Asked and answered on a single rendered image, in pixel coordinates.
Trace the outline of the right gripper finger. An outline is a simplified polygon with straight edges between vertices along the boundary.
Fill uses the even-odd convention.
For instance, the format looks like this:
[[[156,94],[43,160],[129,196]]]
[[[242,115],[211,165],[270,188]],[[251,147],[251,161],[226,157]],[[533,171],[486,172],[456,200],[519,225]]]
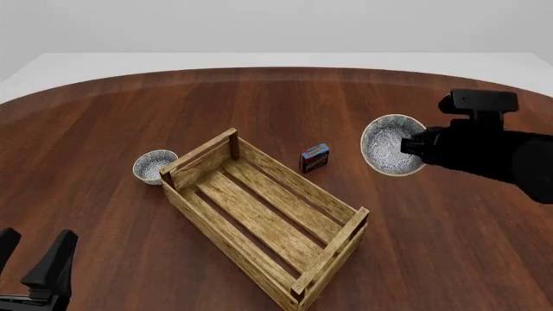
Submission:
[[[424,156],[426,148],[426,135],[422,132],[401,139],[400,151],[406,155]]]

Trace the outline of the wooden slat tray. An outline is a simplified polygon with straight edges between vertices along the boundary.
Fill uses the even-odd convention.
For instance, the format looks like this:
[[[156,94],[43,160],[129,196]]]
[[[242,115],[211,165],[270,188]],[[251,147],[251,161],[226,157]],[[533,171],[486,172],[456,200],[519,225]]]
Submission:
[[[284,311],[308,311],[363,238],[354,209],[229,129],[160,171],[168,200]]]

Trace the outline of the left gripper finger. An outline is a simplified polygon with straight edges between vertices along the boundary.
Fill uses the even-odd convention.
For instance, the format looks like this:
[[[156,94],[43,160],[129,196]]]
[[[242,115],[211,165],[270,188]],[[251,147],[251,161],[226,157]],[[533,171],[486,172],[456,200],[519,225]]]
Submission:
[[[72,295],[71,274],[78,235],[62,230],[42,259],[21,279],[31,299]]]
[[[0,275],[14,250],[18,246],[22,235],[12,227],[0,231]]]

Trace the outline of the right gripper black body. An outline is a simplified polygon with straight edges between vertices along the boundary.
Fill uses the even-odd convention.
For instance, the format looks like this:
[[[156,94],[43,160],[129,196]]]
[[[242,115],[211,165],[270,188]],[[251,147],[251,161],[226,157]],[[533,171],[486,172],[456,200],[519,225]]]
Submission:
[[[449,127],[433,126],[421,134],[424,142],[424,152],[421,157],[425,164],[454,169],[454,163],[451,161],[448,152],[450,131]]]

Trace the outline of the small printed food box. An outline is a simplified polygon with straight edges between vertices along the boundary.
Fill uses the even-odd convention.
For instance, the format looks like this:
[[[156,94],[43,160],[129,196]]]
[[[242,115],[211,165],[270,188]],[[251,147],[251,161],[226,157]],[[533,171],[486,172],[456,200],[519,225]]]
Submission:
[[[330,149],[325,143],[306,149],[300,154],[300,171],[308,173],[320,166],[327,165],[329,153]]]

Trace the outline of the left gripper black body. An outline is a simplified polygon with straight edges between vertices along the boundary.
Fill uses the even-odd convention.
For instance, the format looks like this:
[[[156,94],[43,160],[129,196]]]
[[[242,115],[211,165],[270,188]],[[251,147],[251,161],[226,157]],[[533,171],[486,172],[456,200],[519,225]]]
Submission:
[[[0,295],[0,311],[67,311],[72,292],[31,291],[29,295]]]

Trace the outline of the blue-white patterned bowl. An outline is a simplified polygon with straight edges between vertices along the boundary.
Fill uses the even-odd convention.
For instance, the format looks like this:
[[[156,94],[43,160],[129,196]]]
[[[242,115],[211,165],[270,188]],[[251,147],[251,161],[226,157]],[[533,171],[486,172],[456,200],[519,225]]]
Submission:
[[[381,116],[365,127],[360,138],[361,154],[365,162],[382,175],[413,175],[422,170],[425,164],[420,157],[402,153],[401,142],[425,130],[423,124],[410,116]]]
[[[139,157],[133,165],[133,174],[150,186],[161,186],[159,170],[178,159],[175,152],[158,149]]]

